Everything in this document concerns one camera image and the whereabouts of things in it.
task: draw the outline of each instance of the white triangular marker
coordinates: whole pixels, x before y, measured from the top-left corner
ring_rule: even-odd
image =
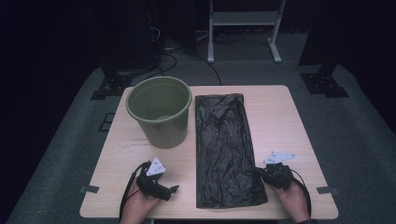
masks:
[[[148,168],[148,171],[146,172],[147,176],[151,175],[159,175],[165,173],[166,169],[163,167],[163,164],[160,162],[160,159],[158,157],[154,158],[152,161],[150,167]]]
[[[288,161],[291,159],[296,158],[296,155],[293,154],[289,154],[289,153],[282,153],[282,152],[272,152],[271,155],[269,155],[267,157],[267,159],[265,159],[263,162],[264,164],[277,164],[280,163],[282,161]]]

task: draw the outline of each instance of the white metal stand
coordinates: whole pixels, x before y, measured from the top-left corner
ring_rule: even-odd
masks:
[[[213,27],[227,25],[274,25],[274,31],[267,41],[276,63],[282,63],[276,48],[276,36],[282,20],[283,8],[286,0],[281,0],[278,11],[252,11],[252,12],[214,12],[213,0],[210,0],[209,11],[209,41],[207,44],[207,61],[215,61],[213,48]]]

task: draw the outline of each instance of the black plastic bag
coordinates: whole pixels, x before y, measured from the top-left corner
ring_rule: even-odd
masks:
[[[243,94],[195,97],[198,208],[268,202],[255,167]]]

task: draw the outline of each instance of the table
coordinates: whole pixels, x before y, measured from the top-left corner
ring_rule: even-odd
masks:
[[[267,38],[270,50],[273,54],[275,63],[282,63],[279,52],[276,47],[276,37],[282,20],[283,9],[286,0],[281,0],[278,11],[232,11],[232,12],[215,12],[213,11],[213,0],[210,0],[209,9],[209,39],[207,43],[207,61],[215,61],[213,46],[213,27],[214,26],[237,26],[237,25],[273,25],[274,31],[271,37]]]
[[[266,186],[268,203],[232,209],[198,209],[195,207],[195,101],[189,110],[188,136],[171,149],[149,144],[137,122],[125,107],[128,88],[120,99],[90,185],[97,193],[87,192],[80,208],[83,217],[118,217],[120,201],[131,173],[144,161],[159,157],[166,167],[160,184],[168,188],[180,185],[168,202],[163,202],[148,218],[183,219],[281,219],[288,218],[275,194]],[[333,219],[338,210],[330,193],[319,194],[327,187],[304,125],[285,86],[191,86],[195,95],[243,93],[256,166],[272,151],[295,153],[297,158],[284,164],[297,171],[311,194],[312,218]]]

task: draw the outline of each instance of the table top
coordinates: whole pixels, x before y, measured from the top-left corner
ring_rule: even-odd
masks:
[[[330,193],[319,194],[327,187],[315,152],[309,142],[289,89],[285,86],[190,86],[193,100],[189,109],[188,135],[177,147],[153,147],[125,106],[128,88],[120,99],[90,185],[97,193],[87,192],[80,208],[83,217],[118,217],[120,201],[131,173],[144,161],[159,157],[166,173],[159,183],[167,188],[180,185],[168,202],[155,207],[148,218],[180,219],[282,219],[288,218],[278,198],[265,186],[268,203],[230,209],[199,209],[196,198],[195,95],[242,93],[253,143],[256,166],[272,151],[295,153],[284,161],[298,172],[310,192],[312,218],[334,219],[338,210]]]

